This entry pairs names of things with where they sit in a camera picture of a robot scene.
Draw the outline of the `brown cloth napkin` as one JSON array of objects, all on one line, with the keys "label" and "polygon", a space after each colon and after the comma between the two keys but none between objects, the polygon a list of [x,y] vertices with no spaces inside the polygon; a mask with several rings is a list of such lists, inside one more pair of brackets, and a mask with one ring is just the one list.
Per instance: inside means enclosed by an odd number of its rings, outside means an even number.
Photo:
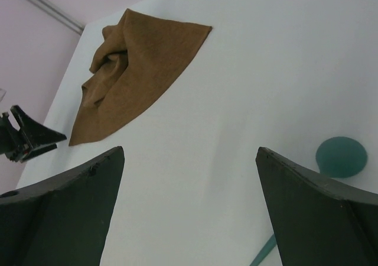
[{"label": "brown cloth napkin", "polygon": [[127,9],[102,30],[69,144],[101,141],[152,106],[192,62],[212,27]]}]

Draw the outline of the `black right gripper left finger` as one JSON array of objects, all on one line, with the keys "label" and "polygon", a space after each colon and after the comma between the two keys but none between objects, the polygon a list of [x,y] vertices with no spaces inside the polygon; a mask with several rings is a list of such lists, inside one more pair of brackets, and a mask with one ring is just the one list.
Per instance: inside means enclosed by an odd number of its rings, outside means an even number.
[{"label": "black right gripper left finger", "polygon": [[1,195],[1,265],[99,265],[125,163],[121,146]]}]

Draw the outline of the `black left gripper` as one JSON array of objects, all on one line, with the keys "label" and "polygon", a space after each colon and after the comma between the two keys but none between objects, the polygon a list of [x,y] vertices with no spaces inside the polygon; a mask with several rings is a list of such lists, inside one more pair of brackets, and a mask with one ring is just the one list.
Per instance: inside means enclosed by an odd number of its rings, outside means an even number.
[{"label": "black left gripper", "polygon": [[1,155],[5,155],[12,162],[24,163],[55,150],[56,143],[66,140],[64,134],[33,120],[18,105],[11,107],[11,113],[19,125],[19,130],[17,131],[10,123],[9,113],[2,113]]}]

